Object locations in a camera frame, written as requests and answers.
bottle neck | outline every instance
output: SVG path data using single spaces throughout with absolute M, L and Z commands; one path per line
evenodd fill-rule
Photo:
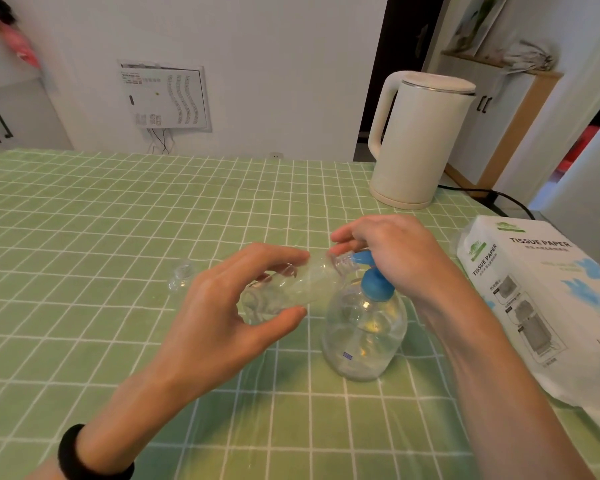
M 340 256 L 334 256 L 329 253 L 331 257 L 331 263 L 335 270 L 341 276 L 346 276 L 349 273 L 355 273 L 360 269 L 360 265 L 353 261 L 353 252 L 349 251 L 348 253 L 341 254 Z

green logo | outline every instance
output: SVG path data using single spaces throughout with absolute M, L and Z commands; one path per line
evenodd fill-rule
M 471 245 L 471 249 L 469 249 L 469 254 L 471 255 L 471 261 L 475 261 L 476 259 L 478 259 L 478 256 L 480 256 L 480 253 L 482 252 L 482 250 L 484 249 L 484 247 L 486 245 L 487 245 L 486 242 L 480 242 L 480 241 L 475 241 Z
M 520 227 L 509 224 L 508 222 L 496 222 L 496 227 L 498 230 L 506 230 L 509 232 L 527 232 L 524 229 L 520 229 Z

blue spray nozzle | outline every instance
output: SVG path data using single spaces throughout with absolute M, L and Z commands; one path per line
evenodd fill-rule
M 395 291 L 394 286 L 376 267 L 369 268 L 362 276 L 362 291 L 373 301 L 388 301 Z
M 374 261 L 374 257 L 371 256 L 371 251 L 360 251 L 359 253 L 355 253 L 353 255 L 353 261 L 358 264 L 366 264 L 367 266 L 375 266 L 376 262 Z

cabinet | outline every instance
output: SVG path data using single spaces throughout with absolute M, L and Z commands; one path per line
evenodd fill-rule
M 438 72 L 473 82 L 467 112 L 445 172 L 464 187 L 492 188 L 559 80 L 556 72 L 504 75 L 502 67 L 445 54 Z
M 73 149 L 39 72 L 0 40 L 0 152 L 14 148 Z

electrical panel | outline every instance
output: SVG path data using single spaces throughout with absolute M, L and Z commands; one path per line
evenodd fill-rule
M 129 111 L 139 128 L 211 129 L 202 67 L 119 61 Z

